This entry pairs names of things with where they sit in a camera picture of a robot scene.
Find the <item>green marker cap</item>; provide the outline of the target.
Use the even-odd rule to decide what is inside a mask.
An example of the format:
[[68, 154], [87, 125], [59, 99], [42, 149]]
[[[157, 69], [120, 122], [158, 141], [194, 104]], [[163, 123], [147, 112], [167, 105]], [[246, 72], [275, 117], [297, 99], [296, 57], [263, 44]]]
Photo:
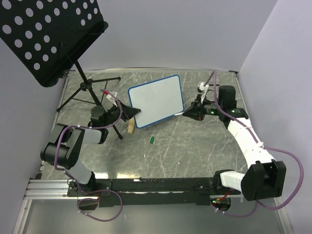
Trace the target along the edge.
[[153, 144], [154, 139], [155, 139], [155, 137], [154, 137], [154, 136], [153, 136], [153, 137], [151, 137], [151, 139], [150, 139], [150, 143], [151, 143], [151, 144]]

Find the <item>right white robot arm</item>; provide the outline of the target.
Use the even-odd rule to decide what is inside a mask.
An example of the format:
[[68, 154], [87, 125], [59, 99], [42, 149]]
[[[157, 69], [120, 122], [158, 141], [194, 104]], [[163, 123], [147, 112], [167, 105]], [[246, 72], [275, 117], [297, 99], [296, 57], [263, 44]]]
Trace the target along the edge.
[[206, 115], [217, 116], [235, 138], [248, 166], [244, 174], [230, 169], [217, 171], [213, 181], [214, 191], [224, 194], [229, 188], [237, 190], [247, 201], [280, 197], [286, 165], [282, 161], [276, 161], [264, 149], [246, 111], [236, 105], [235, 88], [230, 85], [220, 86], [215, 101], [206, 98], [208, 84], [200, 83], [197, 90], [197, 97], [182, 115], [198, 121], [202, 121]]

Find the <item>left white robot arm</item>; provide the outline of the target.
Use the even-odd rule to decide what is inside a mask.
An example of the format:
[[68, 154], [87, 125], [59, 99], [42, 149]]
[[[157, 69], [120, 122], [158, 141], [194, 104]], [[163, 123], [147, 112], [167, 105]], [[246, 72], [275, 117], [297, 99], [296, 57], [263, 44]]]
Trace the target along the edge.
[[97, 105], [91, 109], [90, 122], [86, 128], [56, 124], [41, 150], [40, 158], [75, 180], [79, 184], [79, 190], [90, 196], [96, 191], [96, 178], [79, 160], [82, 146], [103, 144], [109, 133], [107, 127], [120, 119], [129, 121], [140, 112], [140, 109], [123, 103], [121, 106], [113, 105], [107, 111], [103, 106]]

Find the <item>blue framed whiteboard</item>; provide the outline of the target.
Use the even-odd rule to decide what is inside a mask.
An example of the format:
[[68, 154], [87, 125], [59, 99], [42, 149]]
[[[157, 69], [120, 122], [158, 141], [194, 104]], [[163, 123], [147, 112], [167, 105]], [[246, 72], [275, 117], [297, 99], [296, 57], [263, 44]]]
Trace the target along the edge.
[[184, 110], [179, 75], [157, 79], [128, 89], [130, 104], [141, 112], [135, 115], [141, 129]]

